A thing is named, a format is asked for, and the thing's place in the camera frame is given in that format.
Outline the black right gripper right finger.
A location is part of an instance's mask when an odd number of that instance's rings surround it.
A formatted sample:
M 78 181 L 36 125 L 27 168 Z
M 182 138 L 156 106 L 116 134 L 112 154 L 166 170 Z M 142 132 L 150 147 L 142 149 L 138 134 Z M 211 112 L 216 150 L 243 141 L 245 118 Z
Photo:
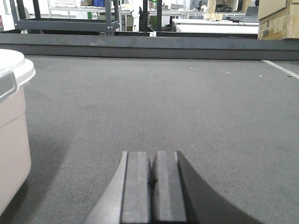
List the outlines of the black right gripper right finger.
M 258 224 L 218 194 L 180 151 L 158 151 L 153 162 L 156 224 Z

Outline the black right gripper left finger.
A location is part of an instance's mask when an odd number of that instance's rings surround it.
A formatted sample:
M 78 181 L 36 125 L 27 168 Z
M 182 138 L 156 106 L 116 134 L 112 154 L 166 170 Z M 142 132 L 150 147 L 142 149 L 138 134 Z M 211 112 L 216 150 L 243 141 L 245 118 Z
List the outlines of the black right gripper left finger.
M 149 161 L 146 152 L 124 151 L 119 166 L 85 224 L 149 224 Z

